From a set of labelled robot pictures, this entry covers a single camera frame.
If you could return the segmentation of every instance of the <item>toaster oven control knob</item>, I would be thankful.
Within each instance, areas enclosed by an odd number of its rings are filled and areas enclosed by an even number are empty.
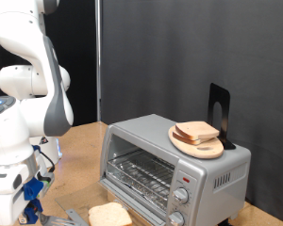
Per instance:
[[[185,219],[179,212],[174,212],[169,216],[169,220],[174,226],[182,226],[185,223]]]
[[[178,190],[175,190],[172,195],[181,204],[188,202],[189,195],[185,188],[179,188]]]

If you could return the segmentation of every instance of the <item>oven rack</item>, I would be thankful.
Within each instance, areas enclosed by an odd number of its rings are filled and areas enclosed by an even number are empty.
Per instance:
[[[109,174],[166,211],[173,165],[144,150],[117,157],[108,163],[117,169]]]

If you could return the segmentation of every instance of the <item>toast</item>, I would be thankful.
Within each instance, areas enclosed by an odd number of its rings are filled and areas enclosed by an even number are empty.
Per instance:
[[[132,226],[132,219],[121,204],[110,202],[90,209],[89,223],[91,226]]]

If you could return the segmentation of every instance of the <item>black curtain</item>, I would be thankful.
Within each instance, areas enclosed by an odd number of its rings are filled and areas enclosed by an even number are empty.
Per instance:
[[[247,199],[283,220],[283,0],[104,0],[102,121],[206,121],[231,93],[228,138],[248,148]]]
[[[74,126],[96,121],[96,35],[94,1],[60,0],[55,13],[44,16],[46,35],[53,42],[58,63],[71,77],[67,97]],[[0,70],[25,60],[1,48]]]

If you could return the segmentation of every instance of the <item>silver toaster oven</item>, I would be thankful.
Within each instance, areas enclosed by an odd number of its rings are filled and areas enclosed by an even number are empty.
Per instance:
[[[238,145],[215,159],[180,152],[175,122],[150,115],[110,125],[100,183],[153,225],[214,226],[243,208],[250,152]]]

